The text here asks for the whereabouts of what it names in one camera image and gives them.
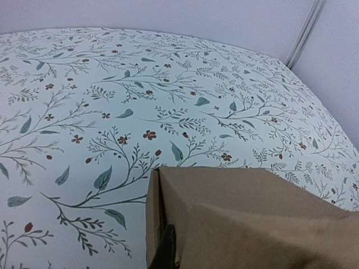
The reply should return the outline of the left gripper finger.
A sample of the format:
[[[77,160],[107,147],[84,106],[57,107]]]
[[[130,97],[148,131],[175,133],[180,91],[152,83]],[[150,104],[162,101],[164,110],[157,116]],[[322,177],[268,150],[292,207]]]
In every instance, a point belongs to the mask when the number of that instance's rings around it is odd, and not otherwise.
[[[148,269],[175,269],[176,265],[176,231],[172,224],[165,227],[154,257]]]

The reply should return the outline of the brown cardboard box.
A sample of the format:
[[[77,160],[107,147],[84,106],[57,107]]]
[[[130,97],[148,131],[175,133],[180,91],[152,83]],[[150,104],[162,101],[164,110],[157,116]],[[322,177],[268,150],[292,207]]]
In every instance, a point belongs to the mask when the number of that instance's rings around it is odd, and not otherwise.
[[[169,224],[177,268],[358,267],[358,213],[264,169],[153,170],[147,266]]]

